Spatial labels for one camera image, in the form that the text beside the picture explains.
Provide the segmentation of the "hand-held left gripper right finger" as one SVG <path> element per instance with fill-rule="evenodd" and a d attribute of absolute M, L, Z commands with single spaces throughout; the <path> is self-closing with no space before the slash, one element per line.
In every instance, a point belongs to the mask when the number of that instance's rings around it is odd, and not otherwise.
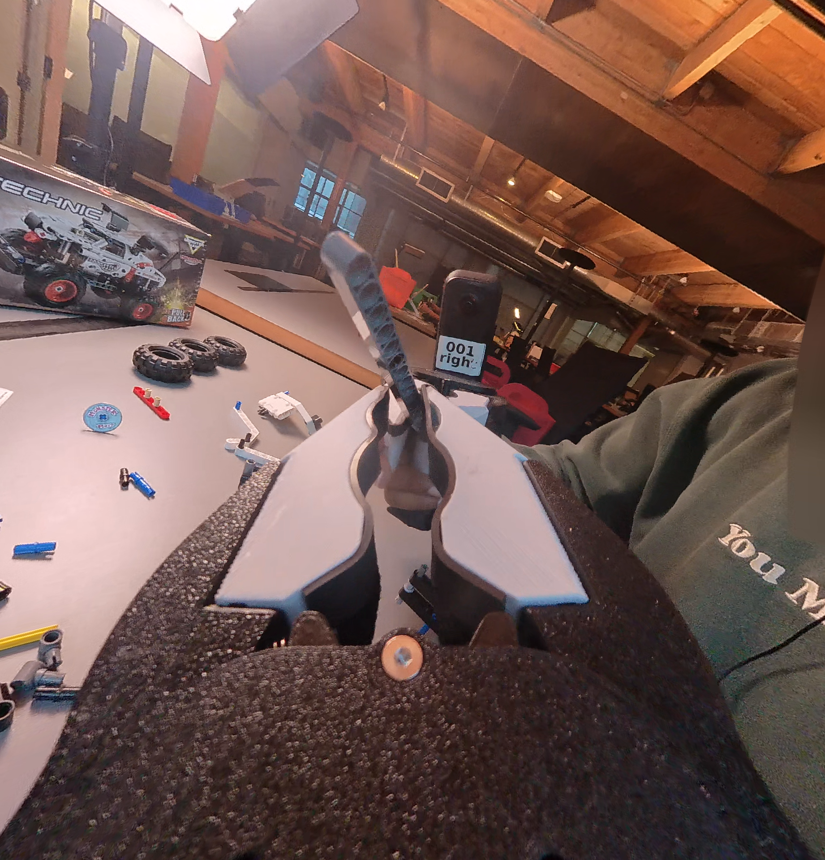
<path fill-rule="evenodd" d="M 518 622 L 527 609 L 587 604 L 526 458 L 432 386 L 419 392 L 442 496 L 430 565 L 440 643 L 469 643 L 493 611 Z"/>

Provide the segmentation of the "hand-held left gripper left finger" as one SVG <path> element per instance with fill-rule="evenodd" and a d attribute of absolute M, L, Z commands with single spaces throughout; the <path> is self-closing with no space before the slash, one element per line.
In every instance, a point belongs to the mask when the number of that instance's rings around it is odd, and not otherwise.
<path fill-rule="evenodd" d="M 289 626 L 318 611 L 341 644 L 372 643 L 381 579 L 366 495 L 389 403 L 386 385 L 367 393 L 282 460 L 215 592 L 218 606 L 272 609 Z"/>

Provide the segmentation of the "long grey holed beam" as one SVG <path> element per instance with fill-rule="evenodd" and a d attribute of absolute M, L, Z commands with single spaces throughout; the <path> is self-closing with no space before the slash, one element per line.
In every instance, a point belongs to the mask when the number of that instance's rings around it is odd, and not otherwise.
<path fill-rule="evenodd" d="M 412 430 L 425 434 L 425 402 L 407 362 L 371 256 L 343 231 L 321 245 L 321 262 L 377 365 L 391 378 Z"/>

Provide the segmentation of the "grey elbow connector with pin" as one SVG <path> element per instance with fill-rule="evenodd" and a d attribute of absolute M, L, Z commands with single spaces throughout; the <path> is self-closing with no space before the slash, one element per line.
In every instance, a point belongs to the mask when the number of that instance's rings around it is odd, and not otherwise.
<path fill-rule="evenodd" d="M 70 703 L 80 692 L 79 686 L 66 684 L 65 674 L 40 661 L 28 661 L 10 682 L 11 692 L 21 700 L 41 703 Z"/>

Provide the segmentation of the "grey desk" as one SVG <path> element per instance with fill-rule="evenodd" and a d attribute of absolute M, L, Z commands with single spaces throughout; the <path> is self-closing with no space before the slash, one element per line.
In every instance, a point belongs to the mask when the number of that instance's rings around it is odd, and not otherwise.
<path fill-rule="evenodd" d="M 134 396 L 132 353 L 181 331 L 107 328 L 0 342 L 0 638 L 57 624 L 66 684 L 80 686 L 118 618 L 167 556 L 238 489 L 242 464 L 224 449 L 235 402 L 255 423 L 257 401 L 288 390 L 328 423 L 364 386 L 197 310 L 186 336 L 224 335 L 247 352 L 242 368 L 160 385 L 162 421 Z M 120 408 L 112 434 L 84 429 L 95 403 Z M 126 467 L 154 488 L 145 498 Z M 13 558 L 18 543 L 56 542 L 46 557 Z"/>

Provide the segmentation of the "black toy truck chassis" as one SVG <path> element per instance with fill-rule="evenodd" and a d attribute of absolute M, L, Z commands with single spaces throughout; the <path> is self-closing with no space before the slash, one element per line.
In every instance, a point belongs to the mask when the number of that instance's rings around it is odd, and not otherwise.
<path fill-rule="evenodd" d="M 449 614 L 434 585 L 428 563 L 422 563 L 413 571 L 400 588 L 398 600 L 420 619 L 423 635 L 431 633 L 438 641 L 444 641 Z"/>

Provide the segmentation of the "red plastic chair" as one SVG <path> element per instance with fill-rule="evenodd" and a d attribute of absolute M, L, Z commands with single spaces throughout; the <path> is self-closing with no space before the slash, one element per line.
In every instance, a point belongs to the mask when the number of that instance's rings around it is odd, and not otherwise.
<path fill-rule="evenodd" d="M 528 386 L 510 381 L 510 368 L 486 357 L 482 381 L 496 392 L 486 426 L 521 446 L 536 446 L 554 426 L 546 401 Z"/>

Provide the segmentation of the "white angled beam assembly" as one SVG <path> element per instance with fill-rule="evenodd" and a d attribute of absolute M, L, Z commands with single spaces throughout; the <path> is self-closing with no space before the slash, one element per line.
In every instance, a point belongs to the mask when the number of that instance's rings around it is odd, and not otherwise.
<path fill-rule="evenodd" d="M 237 438 L 226 439 L 224 449 L 227 452 L 235 454 L 235 457 L 238 457 L 243 462 L 254 464 L 256 468 L 267 465 L 277 467 L 281 463 L 277 457 L 265 454 L 254 448 L 254 444 L 258 440 L 259 431 L 243 411 L 241 401 L 235 403 L 234 414 L 243 424 L 244 431 Z"/>

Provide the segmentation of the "white panel assembly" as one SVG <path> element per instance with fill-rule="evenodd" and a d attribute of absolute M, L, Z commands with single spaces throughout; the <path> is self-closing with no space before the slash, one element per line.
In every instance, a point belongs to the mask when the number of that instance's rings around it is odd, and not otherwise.
<path fill-rule="evenodd" d="M 322 426 L 322 419 L 317 414 L 310 414 L 301 402 L 296 400 L 288 391 L 281 391 L 258 401 L 258 414 L 284 421 L 293 414 L 298 414 L 304 422 L 309 435 L 314 434 Z"/>

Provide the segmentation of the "grey table with wooden edge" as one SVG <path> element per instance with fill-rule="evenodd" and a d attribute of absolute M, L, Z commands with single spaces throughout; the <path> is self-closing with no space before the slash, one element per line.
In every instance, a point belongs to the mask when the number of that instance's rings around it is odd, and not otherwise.
<path fill-rule="evenodd" d="M 209 260 L 196 304 L 368 389 L 379 384 L 341 297 L 313 277 Z"/>

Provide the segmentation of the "window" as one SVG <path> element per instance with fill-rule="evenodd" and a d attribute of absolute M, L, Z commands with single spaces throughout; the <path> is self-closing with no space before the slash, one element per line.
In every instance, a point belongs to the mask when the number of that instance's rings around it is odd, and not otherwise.
<path fill-rule="evenodd" d="M 309 218 L 322 222 L 327 215 L 338 178 L 331 171 L 307 161 L 301 173 L 299 188 L 294 201 L 295 209 Z M 358 186 L 347 182 L 340 190 L 332 225 L 354 238 L 364 216 L 367 201 Z"/>

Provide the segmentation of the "black rubber tyre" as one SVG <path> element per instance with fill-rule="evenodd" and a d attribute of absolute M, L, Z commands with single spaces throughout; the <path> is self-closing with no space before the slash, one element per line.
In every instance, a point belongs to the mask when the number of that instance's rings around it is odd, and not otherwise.
<path fill-rule="evenodd" d="M 192 338 L 178 338 L 168 344 L 192 361 L 193 372 L 212 373 L 218 365 L 218 351 L 210 343 Z"/>
<path fill-rule="evenodd" d="M 132 355 L 136 371 L 146 379 L 163 383 L 187 383 L 192 377 L 192 359 L 174 346 L 144 344 Z"/>
<path fill-rule="evenodd" d="M 217 366 L 237 368 L 246 362 L 247 352 L 237 340 L 222 335 L 212 335 L 202 341 L 215 356 Z"/>

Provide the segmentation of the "yellow axle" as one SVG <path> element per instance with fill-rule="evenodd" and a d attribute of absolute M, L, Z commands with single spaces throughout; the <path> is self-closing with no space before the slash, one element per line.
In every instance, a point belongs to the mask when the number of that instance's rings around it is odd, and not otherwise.
<path fill-rule="evenodd" d="M 0 653 L 16 648 L 23 648 L 31 644 L 38 644 L 50 633 L 59 633 L 56 625 L 48 625 L 43 628 L 32 629 L 18 634 L 0 638 Z"/>

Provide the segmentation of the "grey overhead panel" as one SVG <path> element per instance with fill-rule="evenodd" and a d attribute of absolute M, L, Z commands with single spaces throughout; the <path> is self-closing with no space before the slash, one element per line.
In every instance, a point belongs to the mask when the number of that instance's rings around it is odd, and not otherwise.
<path fill-rule="evenodd" d="M 255 99 L 359 11 L 356 1 L 256 1 L 223 41 L 232 77 Z"/>

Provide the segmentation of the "white overhead light panel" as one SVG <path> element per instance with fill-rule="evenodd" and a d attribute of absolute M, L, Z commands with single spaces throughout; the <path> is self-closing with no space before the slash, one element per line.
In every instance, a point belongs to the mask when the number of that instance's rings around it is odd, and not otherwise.
<path fill-rule="evenodd" d="M 216 42 L 254 1 L 98 1 L 204 83 L 211 83 L 202 39 Z"/>

